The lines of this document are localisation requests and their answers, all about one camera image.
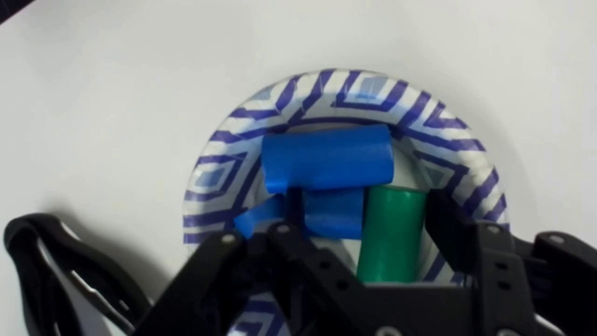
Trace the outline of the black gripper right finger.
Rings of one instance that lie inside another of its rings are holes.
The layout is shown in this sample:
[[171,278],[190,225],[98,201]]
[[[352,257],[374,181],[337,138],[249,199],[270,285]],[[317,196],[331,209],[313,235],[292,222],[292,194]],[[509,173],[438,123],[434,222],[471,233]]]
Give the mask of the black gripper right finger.
[[425,229],[449,266],[464,276],[466,324],[471,336],[539,336],[531,293],[512,235],[475,222],[443,190],[430,190]]

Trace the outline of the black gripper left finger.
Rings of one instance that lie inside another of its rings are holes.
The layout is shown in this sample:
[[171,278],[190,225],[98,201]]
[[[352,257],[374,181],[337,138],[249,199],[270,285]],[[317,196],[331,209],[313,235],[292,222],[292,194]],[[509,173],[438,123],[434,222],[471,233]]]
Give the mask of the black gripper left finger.
[[193,250],[132,336],[231,336],[264,315],[290,336],[365,336],[361,293],[328,248],[285,222],[249,238],[221,231]]

